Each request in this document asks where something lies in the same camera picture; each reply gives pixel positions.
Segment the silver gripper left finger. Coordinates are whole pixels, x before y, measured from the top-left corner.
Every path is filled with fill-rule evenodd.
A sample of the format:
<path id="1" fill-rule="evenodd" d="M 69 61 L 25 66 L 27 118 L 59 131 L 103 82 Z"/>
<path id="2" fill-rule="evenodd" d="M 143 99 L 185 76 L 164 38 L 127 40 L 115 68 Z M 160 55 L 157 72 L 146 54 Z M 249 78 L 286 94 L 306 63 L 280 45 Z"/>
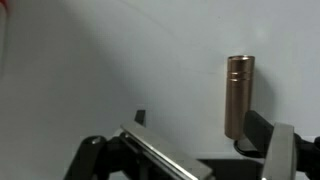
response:
<path id="1" fill-rule="evenodd" d="M 151 161 L 175 180 L 214 180 L 211 168 L 144 126 L 132 121 L 122 124 L 121 129 Z"/>

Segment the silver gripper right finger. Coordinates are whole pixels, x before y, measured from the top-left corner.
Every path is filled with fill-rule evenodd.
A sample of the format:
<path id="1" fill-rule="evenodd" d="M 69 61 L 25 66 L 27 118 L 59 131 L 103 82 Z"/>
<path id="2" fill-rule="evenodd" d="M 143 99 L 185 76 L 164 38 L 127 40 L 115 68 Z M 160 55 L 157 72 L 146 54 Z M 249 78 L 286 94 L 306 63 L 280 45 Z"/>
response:
<path id="1" fill-rule="evenodd" d="M 297 154 L 294 127 L 274 125 L 261 180 L 295 180 Z"/>

